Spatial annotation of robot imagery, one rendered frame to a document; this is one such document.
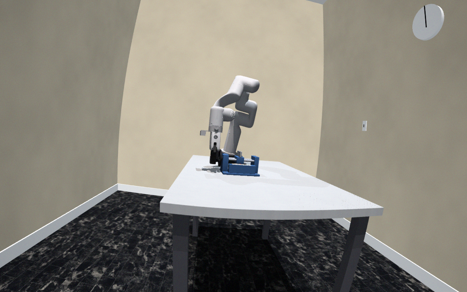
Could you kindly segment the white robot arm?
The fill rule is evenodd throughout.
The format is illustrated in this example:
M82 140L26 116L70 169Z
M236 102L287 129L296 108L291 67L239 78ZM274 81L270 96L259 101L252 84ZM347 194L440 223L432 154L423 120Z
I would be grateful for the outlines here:
M228 93L219 98L210 109L208 131L223 131L223 121L230 122L227 138L222 152L237 155L236 149L241 135L240 126L251 128L255 121L257 102L249 100L249 93L258 91L259 81L253 78L236 76ZM224 108L235 103L236 110Z

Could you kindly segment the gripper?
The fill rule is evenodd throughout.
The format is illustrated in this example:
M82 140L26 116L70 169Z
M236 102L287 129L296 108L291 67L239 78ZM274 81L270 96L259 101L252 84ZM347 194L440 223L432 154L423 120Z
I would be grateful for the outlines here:
M219 131L210 131L210 164L216 164L216 152L219 151L221 133Z

